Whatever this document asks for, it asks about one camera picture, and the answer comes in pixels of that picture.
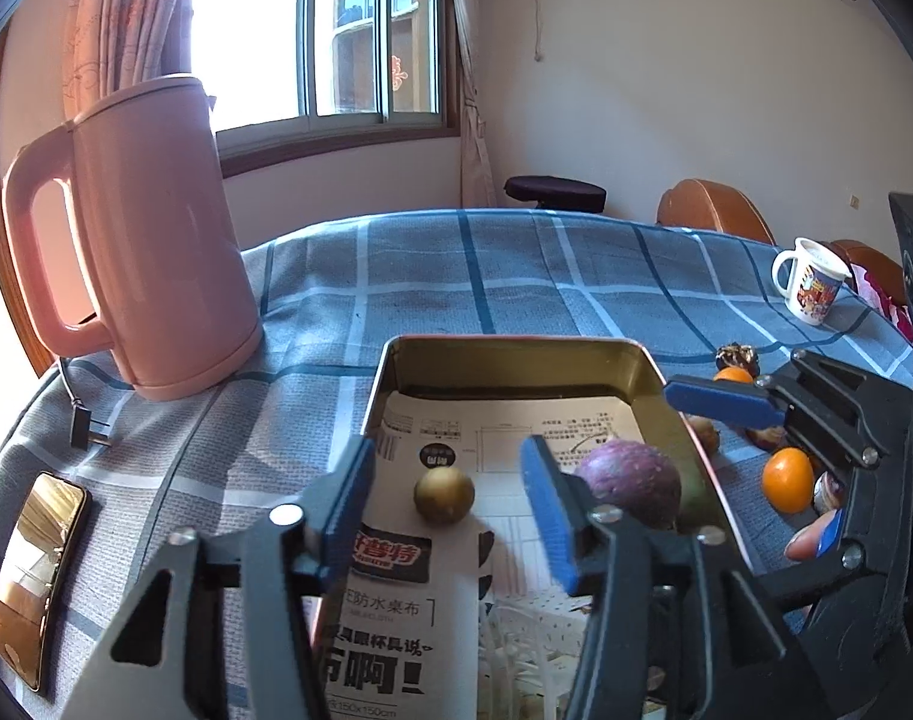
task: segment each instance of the table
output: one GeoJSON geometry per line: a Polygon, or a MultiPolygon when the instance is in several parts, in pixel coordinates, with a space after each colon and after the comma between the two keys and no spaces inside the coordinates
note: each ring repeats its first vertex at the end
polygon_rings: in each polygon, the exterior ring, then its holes
{"type": "MultiPolygon", "coordinates": [[[[53,622],[48,697],[0,674],[34,718],[59,716],[93,643],[147,558],[179,525],[249,525],[325,471],[359,429],[384,343],[403,333],[635,338],[664,375],[714,372],[722,343],[751,343],[763,371],[802,346],[912,386],[913,350],[842,290],[806,327],[770,283],[775,250],[711,232],[529,210],[429,211],[316,225],[244,259],[266,338],[213,389],[150,403],[107,353],[71,362],[80,397],[113,445],[68,444],[69,403],[44,375],[0,451],[0,562],[32,480],[51,470],[94,507],[53,622]]],[[[800,522],[762,499],[765,453],[724,431],[714,466],[753,566],[784,565],[800,522]]],[[[247,716],[238,593],[226,610],[234,717],[247,716]]]]}

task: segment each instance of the black stool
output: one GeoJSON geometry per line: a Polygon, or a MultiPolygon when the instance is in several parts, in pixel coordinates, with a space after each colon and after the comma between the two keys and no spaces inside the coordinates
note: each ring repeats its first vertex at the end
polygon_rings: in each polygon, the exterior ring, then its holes
{"type": "Polygon", "coordinates": [[[582,211],[601,214],[606,205],[606,190],[585,181],[557,178],[555,175],[514,175],[503,191],[512,199],[535,202],[545,211],[582,211]]]}

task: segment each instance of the mug handle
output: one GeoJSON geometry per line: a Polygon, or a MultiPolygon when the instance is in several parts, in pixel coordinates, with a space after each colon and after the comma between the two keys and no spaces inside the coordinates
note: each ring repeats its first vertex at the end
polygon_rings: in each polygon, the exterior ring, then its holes
{"type": "Polygon", "coordinates": [[[780,286],[780,269],[786,260],[794,259],[796,256],[797,254],[795,251],[781,251],[776,255],[776,259],[773,260],[773,269],[770,271],[770,275],[773,277],[773,286],[776,287],[777,292],[780,293],[780,295],[783,295],[784,298],[789,298],[789,283],[786,284],[786,288],[780,286]]]}
{"type": "Polygon", "coordinates": [[[58,357],[80,357],[112,346],[109,328],[98,316],[77,325],[67,325],[59,318],[32,223],[32,204],[37,193],[54,179],[68,182],[72,164],[73,135],[61,124],[16,154],[3,184],[3,214],[19,288],[32,328],[42,344],[58,357]]]}

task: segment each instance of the window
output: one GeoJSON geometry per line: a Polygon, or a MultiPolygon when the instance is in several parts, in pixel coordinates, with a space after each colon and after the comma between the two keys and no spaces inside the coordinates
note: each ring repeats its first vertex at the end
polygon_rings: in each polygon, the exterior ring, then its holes
{"type": "Polygon", "coordinates": [[[445,124],[444,0],[192,0],[221,155],[445,124]]]}

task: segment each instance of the window sill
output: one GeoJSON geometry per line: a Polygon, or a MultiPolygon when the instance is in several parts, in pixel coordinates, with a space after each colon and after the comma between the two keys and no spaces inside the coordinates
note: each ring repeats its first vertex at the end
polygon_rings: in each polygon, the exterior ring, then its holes
{"type": "Polygon", "coordinates": [[[315,138],[299,138],[288,143],[249,146],[220,154],[223,177],[241,175],[261,167],[272,167],[294,159],[316,156],[346,148],[377,146],[380,143],[402,143],[429,138],[458,138],[458,127],[381,127],[357,132],[328,133],[315,138]]]}

